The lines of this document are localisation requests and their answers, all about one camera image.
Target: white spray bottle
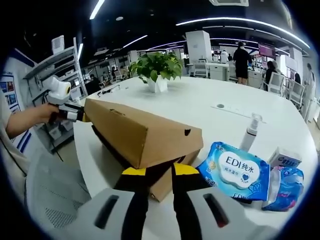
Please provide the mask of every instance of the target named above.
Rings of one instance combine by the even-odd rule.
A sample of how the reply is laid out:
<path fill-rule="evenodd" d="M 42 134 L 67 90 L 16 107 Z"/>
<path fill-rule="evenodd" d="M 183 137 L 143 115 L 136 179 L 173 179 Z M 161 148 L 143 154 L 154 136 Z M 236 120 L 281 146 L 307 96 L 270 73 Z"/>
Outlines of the white spray bottle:
<path fill-rule="evenodd" d="M 262 121 L 262 116 L 252 113 L 251 124 L 247 127 L 239 149 L 248 152 L 258 133 L 258 124 Z"/>

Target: blue packaging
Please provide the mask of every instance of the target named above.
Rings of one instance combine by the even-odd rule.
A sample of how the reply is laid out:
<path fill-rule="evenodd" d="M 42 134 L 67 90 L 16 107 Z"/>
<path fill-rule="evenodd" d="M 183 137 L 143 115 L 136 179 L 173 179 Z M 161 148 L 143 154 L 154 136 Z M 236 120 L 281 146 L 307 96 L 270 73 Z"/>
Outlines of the blue packaging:
<path fill-rule="evenodd" d="M 214 142 L 208 157 L 196 168 L 204 179 L 227 196 L 268 199 L 270 165 L 257 156 L 224 142 Z"/>
<path fill-rule="evenodd" d="M 304 173 L 298 168 L 276 166 L 270 173 L 268 200 L 262 210 L 284 212 L 296 205 L 303 192 Z"/>

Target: floor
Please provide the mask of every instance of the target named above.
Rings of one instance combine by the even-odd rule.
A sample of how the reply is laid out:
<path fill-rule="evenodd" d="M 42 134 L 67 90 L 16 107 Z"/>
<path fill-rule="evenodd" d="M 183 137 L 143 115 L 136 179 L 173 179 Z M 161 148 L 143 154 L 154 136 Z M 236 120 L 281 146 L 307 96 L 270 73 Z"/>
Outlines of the floor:
<path fill-rule="evenodd" d="M 320 151 L 320 129 L 316 125 L 315 121 L 309 122 L 308 127 L 313 137 L 316 149 L 317 151 Z M 62 160 L 66 164 L 68 164 L 70 167 L 80 169 L 80 165 L 77 157 L 76 145 L 73 139 L 71 139 L 67 144 L 61 147 L 58 150 L 58 153 L 60 154 Z M 57 153 L 55 153 L 54 155 L 57 159 L 60 160 Z"/>

